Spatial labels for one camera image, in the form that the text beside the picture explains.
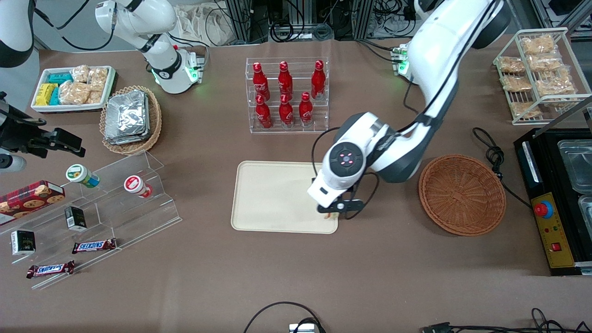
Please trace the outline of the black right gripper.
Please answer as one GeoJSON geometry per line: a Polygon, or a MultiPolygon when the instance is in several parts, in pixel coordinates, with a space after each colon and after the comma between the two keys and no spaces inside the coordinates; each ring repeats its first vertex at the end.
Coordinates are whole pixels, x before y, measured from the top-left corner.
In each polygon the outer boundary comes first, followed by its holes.
{"type": "Polygon", "coordinates": [[[85,157],[82,139],[69,131],[55,129],[55,143],[48,131],[41,129],[46,122],[4,122],[0,127],[0,145],[11,153],[23,152],[46,158],[49,150],[63,150],[85,157]]]}

